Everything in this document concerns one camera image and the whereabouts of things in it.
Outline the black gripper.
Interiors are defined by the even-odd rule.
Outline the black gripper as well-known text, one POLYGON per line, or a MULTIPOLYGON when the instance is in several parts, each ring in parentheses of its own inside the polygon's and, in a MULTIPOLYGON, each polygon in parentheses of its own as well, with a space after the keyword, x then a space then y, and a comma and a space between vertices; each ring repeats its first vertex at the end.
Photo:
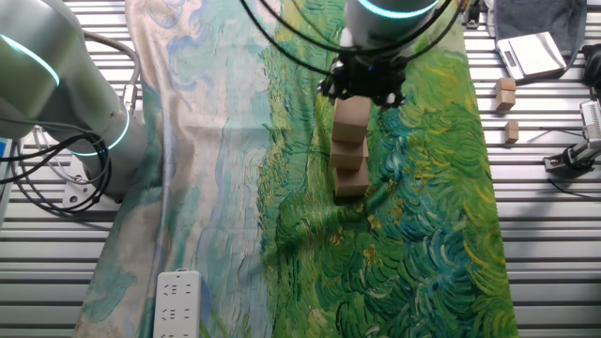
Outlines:
POLYGON ((353 96, 378 99, 382 109, 396 109, 405 104, 402 86, 406 80, 407 63, 386 63, 378 60, 368 65, 358 56, 339 54, 331 65, 331 75, 317 85, 317 90, 330 99, 353 96))

